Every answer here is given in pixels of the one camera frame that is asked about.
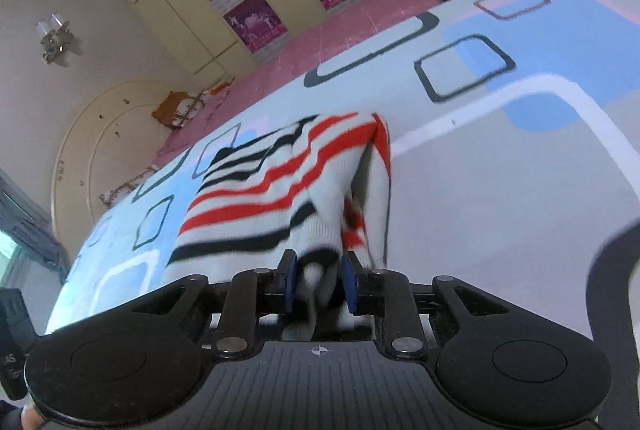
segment bedsheet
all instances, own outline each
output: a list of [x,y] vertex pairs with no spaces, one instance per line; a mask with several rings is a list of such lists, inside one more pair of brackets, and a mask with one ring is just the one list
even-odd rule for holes
[[437,6],[437,0],[359,0],[323,24],[293,39],[272,61],[234,82],[224,102],[210,102],[183,128],[174,130],[153,164],[164,166],[274,90],[407,18]]
[[107,213],[49,330],[161,284],[219,147],[353,109],[389,127],[387,265],[593,337],[614,380],[600,425],[640,428],[640,0],[451,0],[319,64]]

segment crosshair mark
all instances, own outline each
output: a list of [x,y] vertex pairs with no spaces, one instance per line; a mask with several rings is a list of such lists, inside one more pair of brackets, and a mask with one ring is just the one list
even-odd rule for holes
[[327,355],[331,351],[322,345],[318,345],[318,346],[315,346],[313,349],[311,349],[309,352],[311,352],[313,355],[317,356],[318,358],[322,358],[323,356]]

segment pink bedsheet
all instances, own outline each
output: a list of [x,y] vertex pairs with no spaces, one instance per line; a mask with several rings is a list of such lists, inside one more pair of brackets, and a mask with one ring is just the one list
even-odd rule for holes
[[301,74],[438,4],[437,0],[360,0],[323,24],[302,33],[289,42],[279,56],[217,94],[185,127],[169,135],[153,164],[164,166],[207,134]]

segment white headboard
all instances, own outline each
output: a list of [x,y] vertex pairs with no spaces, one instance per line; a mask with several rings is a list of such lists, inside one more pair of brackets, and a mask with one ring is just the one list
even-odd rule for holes
[[161,82],[127,82],[97,96],[73,122],[60,146],[51,186],[54,234],[73,261],[107,208],[100,194],[151,164],[170,131],[151,112],[171,89]]

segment curtain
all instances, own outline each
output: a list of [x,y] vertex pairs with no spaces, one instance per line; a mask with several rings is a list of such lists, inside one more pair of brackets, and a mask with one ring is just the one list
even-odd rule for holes
[[15,185],[0,176],[0,230],[21,246],[28,259],[55,270],[64,283],[68,275],[64,247],[51,234],[43,217],[30,214],[28,205],[18,202],[19,195]]

